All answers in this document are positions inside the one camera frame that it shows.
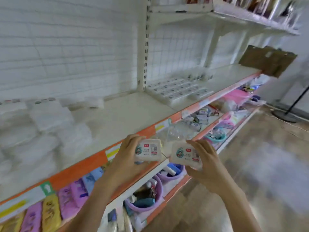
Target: cartoon character sticker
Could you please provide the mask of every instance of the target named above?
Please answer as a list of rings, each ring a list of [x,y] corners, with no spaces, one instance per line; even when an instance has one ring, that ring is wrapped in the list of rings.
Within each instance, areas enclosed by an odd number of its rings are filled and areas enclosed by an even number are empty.
[[[138,144],[138,146],[137,146],[136,149],[135,149],[135,154],[140,155],[141,153],[142,153],[141,145]]]
[[[183,149],[182,149],[182,147],[177,150],[176,156],[178,158],[182,158],[183,157]]]

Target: floor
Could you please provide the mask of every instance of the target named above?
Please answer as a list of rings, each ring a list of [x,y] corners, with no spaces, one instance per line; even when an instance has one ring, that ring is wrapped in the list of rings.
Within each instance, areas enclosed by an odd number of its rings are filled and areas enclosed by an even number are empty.
[[[220,153],[263,231],[309,231],[309,130],[263,108]],[[220,197],[191,179],[143,232],[233,231]]]

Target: upper shelf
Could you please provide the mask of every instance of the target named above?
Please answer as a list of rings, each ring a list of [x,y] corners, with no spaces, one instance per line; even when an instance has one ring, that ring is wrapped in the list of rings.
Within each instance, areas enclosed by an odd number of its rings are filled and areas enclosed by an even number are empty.
[[[29,182],[27,184],[28,179],[21,177],[24,174],[19,172],[19,178],[16,179],[15,184],[1,185],[0,205],[46,181],[54,190],[60,190],[93,169],[105,165],[108,162],[109,153],[112,151],[116,154],[122,139],[128,134],[138,133],[150,138],[168,127],[171,122],[181,120],[187,113],[197,111],[261,73],[257,69],[240,65],[220,67],[211,71],[214,77],[208,81],[207,87],[215,93],[200,101],[191,100],[183,108],[168,107],[148,94],[139,92],[107,101],[104,109],[81,109],[72,112],[77,122],[88,124],[95,139],[94,144],[64,166],[62,171],[37,184],[29,184]],[[152,162],[132,182],[119,187],[112,199],[117,198],[159,165],[160,162]]]
[[[197,18],[203,15],[212,15],[227,21],[244,24],[255,23],[269,29],[284,31],[292,35],[300,34],[298,30],[277,23],[276,21],[269,20],[263,16],[254,14],[246,9],[242,9],[222,0],[210,0],[207,4],[152,6],[150,7],[149,12],[153,15],[150,20],[155,26],[184,19]]]

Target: price tag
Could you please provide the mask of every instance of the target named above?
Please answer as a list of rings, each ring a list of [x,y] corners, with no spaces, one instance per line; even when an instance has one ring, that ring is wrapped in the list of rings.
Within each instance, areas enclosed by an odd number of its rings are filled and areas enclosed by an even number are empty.
[[[46,196],[55,193],[49,181],[44,182],[24,194],[0,206],[0,223],[21,213],[31,205],[43,200]]]
[[[121,143],[105,151],[105,155],[108,161],[112,160],[116,156],[116,154],[119,151],[120,146],[121,146]]]
[[[203,108],[204,106],[210,104],[210,101],[209,99],[204,99],[203,101],[200,101],[199,102],[199,105],[200,105],[200,109]]]
[[[165,128],[167,128],[167,127],[169,127],[170,124],[171,124],[171,122],[172,122],[171,118],[168,118],[167,120],[162,121],[162,122],[160,122],[159,124],[156,124],[156,125],[154,126],[154,127],[155,127],[156,133],[162,131],[163,129],[165,129]]]
[[[188,115],[191,115],[191,113],[187,110],[187,109],[185,109],[185,110],[183,110],[182,112],[181,112],[181,117],[184,119],[184,118],[186,118]]]

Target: white bottle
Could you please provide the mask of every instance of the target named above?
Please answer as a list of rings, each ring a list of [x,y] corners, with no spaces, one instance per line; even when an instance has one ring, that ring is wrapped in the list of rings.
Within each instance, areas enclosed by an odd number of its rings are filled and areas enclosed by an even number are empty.
[[[135,149],[135,161],[160,161],[161,158],[160,139],[144,139]]]
[[[170,162],[174,164],[189,165],[196,169],[202,167],[202,161],[193,146],[188,143],[175,142],[172,146]]]

